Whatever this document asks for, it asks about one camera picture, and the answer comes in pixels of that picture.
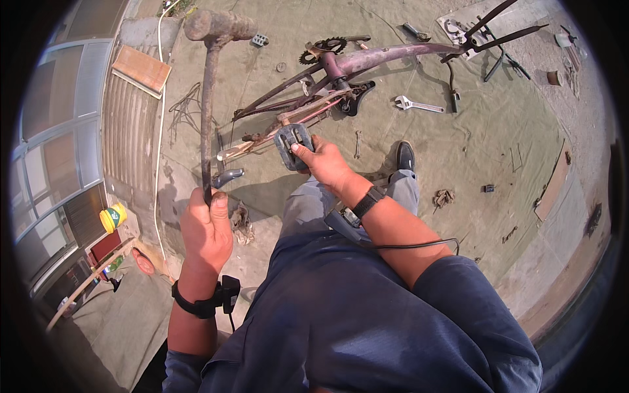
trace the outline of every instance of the black shoe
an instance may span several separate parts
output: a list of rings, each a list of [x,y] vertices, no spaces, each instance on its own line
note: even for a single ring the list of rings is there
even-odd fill
[[[415,153],[413,153],[413,148],[410,143],[407,141],[399,143],[396,159],[398,161],[398,170],[410,169],[415,172]]]

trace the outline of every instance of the blue pants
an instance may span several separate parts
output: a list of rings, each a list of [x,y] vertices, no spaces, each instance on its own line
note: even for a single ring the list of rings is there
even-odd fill
[[[389,179],[387,195],[417,215],[420,188],[412,170],[401,169],[393,173]],[[327,230],[328,225],[323,219],[333,203],[334,194],[311,176],[288,197],[279,237]]]

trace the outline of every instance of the black cable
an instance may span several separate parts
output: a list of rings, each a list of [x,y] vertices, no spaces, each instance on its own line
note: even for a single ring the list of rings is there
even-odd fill
[[[457,244],[457,250],[455,252],[456,255],[459,254],[459,239],[457,238],[449,238],[449,239],[444,239],[444,240],[436,240],[436,241],[429,241],[428,243],[420,243],[420,244],[409,244],[409,245],[384,245],[384,246],[374,246],[374,245],[370,245],[370,244],[365,244],[365,247],[367,248],[375,248],[378,250],[382,250],[382,249],[393,249],[393,250],[404,250],[404,249],[408,249],[408,248],[422,248],[422,247],[428,247],[428,246],[436,246],[439,244],[444,244],[444,243],[449,243],[451,241],[454,241]]]
[[[234,328],[234,320],[231,318],[231,313],[228,314],[230,316],[230,322],[231,322],[231,332],[235,332],[236,328]]]

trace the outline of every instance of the wire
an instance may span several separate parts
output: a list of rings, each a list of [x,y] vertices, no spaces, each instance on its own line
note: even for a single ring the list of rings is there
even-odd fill
[[[404,249],[408,249],[408,248],[423,248],[423,247],[429,247],[429,246],[436,246],[439,244],[445,244],[445,243],[450,243],[451,241],[454,241],[457,244],[457,250],[456,250],[456,255],[459,254],[459,239],[457,238],[449,238],[449,239],[444,239],[444,240],[437,240],[437,241],[429,241],[428,243],[420,243],[420,244],[409,244],[409,245],[384,245],[384,246],[374,246],[374,245],[370,245],[370,244],[365,244],[365,247],[367,248],[375,248],[378,250],[383,250],[383,249],[392,249],[392,250],[404,250]]]
[[[231,313],[228,314],[230,316],[230,322],[231,322],[231,332],[235,332],[236,329],[234,328],[234,320],[231,318]]]
[[[164,15],[166,15],[177,3],[181,0],[177,0],[170,5],[159,17],[159,21],[157,21],[157,48],[159,49],[159,61],[164,62],[164,56],[162,55],[162,19]],[[164,84],[164,88],[162,90],[162,115],[159,121],[159,137],[157,139],[157,162],[155,164],[155,192],[153,194],[153,224],[155,224],[155,232],[157,233],[157,240],[159,241],[159,248],[162,250],[162,257],[164,258],[164,266],[166,270],[168,270],[168,265],[166,264],[166,253],[164,252],[164,244],[162,244],[162,237],[159,233],[159,228],[157,227],[157,183],[159,181],[159,163],[160,156],[162,154],[162,133],[164,132],[164,111],[166,106],[166,83]]]

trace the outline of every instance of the black wristband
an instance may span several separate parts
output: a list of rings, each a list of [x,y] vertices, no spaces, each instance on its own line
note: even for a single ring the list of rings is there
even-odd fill
[[[175,284],[172,284],[172,297],[175,298],[175,302],[177,302],[179,307],[199,319],[213,318],[214,315],[216,315],[216,308],[223,304],[222,299],[217,299],[215,296],[216,293],[221,293],[221,283],[219,281],[216,282],[216,289],[211,298],[207,300],[197,300],[194,303],[190,303],[181,296],[177,288],[178,282],[179,280],[175,281]]]
[[[369,191],[367,191],[367,195],[352,209],[352,212],[356,214],[356,217],[362,219],[362,216],[367,214],[367,212],[386,195],[386,191],[382,187],[373,185]]]

